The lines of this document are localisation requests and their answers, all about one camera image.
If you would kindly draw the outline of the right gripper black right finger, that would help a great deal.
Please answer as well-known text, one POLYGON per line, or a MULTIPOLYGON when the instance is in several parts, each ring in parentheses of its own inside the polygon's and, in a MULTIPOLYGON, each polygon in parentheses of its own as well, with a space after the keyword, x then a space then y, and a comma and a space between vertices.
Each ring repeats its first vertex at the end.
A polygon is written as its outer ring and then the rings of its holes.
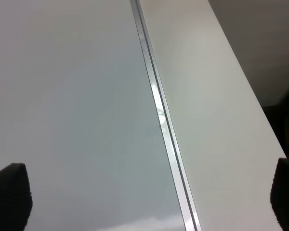
POLYGON ((270 193, 270 203, 284 231, 289 231, 289 158, 278 160, 270 193))

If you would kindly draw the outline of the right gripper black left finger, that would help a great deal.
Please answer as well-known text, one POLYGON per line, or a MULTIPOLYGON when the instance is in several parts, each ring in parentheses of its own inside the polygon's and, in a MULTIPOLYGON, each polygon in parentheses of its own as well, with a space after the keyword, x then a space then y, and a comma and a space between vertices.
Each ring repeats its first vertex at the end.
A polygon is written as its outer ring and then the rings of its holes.
POLYGON ((26 166, 12 163, 0 171, 0 231, 23 231, 33 206, 26 166))

